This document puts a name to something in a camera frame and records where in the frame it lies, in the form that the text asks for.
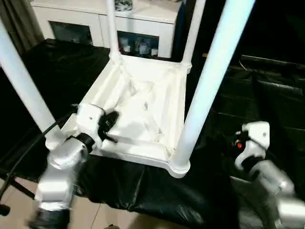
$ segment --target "red light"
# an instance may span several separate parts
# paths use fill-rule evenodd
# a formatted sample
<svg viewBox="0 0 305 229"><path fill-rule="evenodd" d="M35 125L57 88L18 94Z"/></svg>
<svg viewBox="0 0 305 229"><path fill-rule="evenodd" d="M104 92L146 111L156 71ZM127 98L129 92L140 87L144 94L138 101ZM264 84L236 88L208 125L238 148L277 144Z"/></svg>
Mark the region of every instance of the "red light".
<svg viewBox="0 0 305 229"><path fill-rule="evenodd" d="M239 148L239 149L243 148L243 144L241 144L240 142L237 143L237 148Z"/></svg>

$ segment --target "tiled floor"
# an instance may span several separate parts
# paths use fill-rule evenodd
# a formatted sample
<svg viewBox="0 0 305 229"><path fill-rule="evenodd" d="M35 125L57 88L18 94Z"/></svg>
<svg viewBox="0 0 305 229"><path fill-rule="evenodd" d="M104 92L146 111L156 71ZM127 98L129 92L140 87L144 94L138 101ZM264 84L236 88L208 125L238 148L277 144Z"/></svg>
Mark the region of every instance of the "tiled floor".
<svg viewBox="0 0 305 229"><path fill-rule="evenodd" d="M36 183L17 179L25 187L35 192ZM8 216L0 216L1 229L27 229L26 222L31 217L34 201L9 187L2 204L10 207ZM114 224L120 229L186 229L174 223L147 215L117 210L105 204L96 204L86 198L77 197L74 201L70 229L104 229Z"/></svg>

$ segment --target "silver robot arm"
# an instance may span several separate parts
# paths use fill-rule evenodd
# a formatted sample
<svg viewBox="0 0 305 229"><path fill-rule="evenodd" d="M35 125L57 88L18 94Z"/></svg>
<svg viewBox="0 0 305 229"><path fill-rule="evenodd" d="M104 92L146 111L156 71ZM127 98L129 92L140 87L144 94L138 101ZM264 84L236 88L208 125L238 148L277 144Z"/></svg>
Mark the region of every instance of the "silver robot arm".
<svg viewBox="0 0 305 229"><path fill-rule="evenodd" d="M35 195L38 202L36 215L29 223L31 229L66 229L70 221L70 209L74 186L88 154L101 147L104 139L111 139L108 132L119 114L111 110L81 104L76 123L79 134L68 138L50 151L48 166L41 176Z"/></svg>
<svg viewBox="0 0 305 229"><path fill-rule="evenodd" d="M272 161L265 160L270 132L267 122L243 125L236 132L233 145L235 166L248 174L256 193L263 197L268 227L272 229L305 228L305 203L295 196L295 187L287 174Z"/></svg>

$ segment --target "black tablecloth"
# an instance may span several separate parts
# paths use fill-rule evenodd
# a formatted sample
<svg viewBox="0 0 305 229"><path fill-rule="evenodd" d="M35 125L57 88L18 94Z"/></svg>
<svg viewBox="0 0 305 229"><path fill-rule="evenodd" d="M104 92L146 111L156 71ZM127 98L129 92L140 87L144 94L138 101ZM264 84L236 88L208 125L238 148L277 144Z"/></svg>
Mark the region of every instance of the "black tablecloth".
<svg viewBox="0 0 305 229"><path fill-rule="evenodd" d="M106 65L108 53L104 48L46 40L23 59L51 112L59 118L70 104L79 103ZM202 65L201 55L195 54L187 80L186 110ZM5 134L0 172L5 173L39 130L4 72L0 74ZM190 228L262 228L249 207L249 187L235 181L232 184L229 178L236 172L231 159L224 157L224 136L232 135L243 123L268 121L271 143L267 156L288 173L297 194L305 199L304 82L297 76L228 71L192 154L191 170L184 178L175 179L160 168L90 156L79 184L93 202ZM47 154L44 142L40 142L20 164L16 175L37 181L45 169Z"/></svg>

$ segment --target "dark wall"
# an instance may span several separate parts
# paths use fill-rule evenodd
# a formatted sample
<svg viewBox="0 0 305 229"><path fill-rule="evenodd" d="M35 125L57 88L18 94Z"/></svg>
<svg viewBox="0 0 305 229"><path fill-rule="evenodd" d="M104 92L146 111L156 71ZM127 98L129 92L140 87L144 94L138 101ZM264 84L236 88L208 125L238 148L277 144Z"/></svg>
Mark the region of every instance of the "dark wall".
<svg viewBox="0 0 305 229"><path fill-rule="evenodd" d="M196 51L207 53L211 45L225 0L206 0L198 34ZM181 58L191 24L195 0L185 6L185 24L181 37ZM305 63L305 14L302 1L257 0L235 58L241 54Z"/></svg>

